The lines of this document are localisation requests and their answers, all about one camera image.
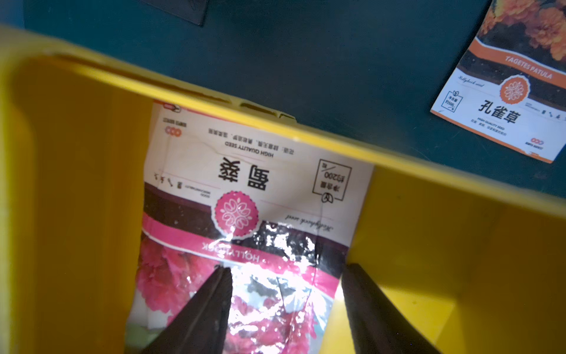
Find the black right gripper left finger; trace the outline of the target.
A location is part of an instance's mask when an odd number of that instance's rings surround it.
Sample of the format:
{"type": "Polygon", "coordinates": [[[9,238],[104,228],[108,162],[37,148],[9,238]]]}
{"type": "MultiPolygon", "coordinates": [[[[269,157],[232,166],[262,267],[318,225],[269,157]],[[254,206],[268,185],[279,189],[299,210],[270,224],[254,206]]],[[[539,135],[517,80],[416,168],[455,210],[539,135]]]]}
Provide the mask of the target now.
{"type": "Polygon", "coordinates": [[[218,266],[181,312],[143,353],[222,353],[228,330],[233,281],[218,266]]]}

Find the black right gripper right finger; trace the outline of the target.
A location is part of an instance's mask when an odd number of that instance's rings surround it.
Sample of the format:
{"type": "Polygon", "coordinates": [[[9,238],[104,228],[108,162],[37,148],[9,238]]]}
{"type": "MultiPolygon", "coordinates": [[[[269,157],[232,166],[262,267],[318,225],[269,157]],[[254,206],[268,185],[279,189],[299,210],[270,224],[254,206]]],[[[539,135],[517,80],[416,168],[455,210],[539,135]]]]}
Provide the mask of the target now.
{"type": "Polygon", "coordinates": [[[439,352],[360,265],[347,265],[341,284],[356,353],[439,352]]]}

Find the yellow top drawer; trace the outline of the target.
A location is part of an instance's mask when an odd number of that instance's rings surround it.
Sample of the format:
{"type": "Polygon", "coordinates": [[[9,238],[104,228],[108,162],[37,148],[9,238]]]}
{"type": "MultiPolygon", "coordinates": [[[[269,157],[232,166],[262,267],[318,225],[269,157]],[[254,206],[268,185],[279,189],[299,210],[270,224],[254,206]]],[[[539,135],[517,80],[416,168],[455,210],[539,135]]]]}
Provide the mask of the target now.
{"type": "MultiPolygon", "coordinates": [[[[343,270],[360,265],[440,353],[565,351],[564,200],[4,26],[3,353],[128,352],[156,101],[372,165],[343,270]]],[[[342,274],[319,353],[356,353],[342,274]]]]}

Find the pink hollyhock seed bag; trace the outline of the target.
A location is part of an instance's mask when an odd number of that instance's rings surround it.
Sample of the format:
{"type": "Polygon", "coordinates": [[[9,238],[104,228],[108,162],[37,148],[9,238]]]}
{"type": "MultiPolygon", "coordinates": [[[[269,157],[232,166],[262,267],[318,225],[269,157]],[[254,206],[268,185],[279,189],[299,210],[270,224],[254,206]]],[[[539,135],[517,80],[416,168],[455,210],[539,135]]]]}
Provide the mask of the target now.
{"type": "Polygon", "coordinates": [[[138,353],[219,267],[226,353],[318,353],[372,165],[156,101],[125,349],[138,353]]]}

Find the orange marigold seed bag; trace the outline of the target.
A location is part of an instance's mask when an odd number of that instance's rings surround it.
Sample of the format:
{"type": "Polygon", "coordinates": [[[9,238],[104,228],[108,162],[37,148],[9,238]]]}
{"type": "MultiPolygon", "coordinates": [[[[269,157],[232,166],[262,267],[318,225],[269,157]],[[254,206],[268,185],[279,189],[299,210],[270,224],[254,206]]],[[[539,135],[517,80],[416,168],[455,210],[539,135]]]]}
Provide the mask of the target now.
{"type": "Polygon", "coordinates": [[[493,1],[431,111],[554,162],[565,147],[565,2],[493,1]]]}

